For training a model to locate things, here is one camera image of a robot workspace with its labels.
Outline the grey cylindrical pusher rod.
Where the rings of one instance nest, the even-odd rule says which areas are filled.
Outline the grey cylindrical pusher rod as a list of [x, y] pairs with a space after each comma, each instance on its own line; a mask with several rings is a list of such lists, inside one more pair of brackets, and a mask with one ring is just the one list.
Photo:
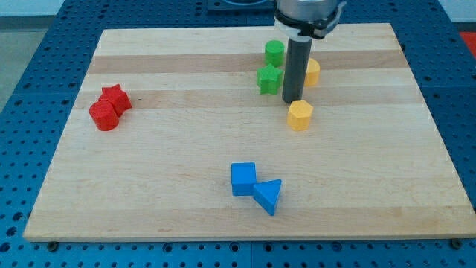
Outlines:
[[306, 42], [288, 41], [282, 91], [285, 103], [302, 100], [311, 47], [311, 39]]

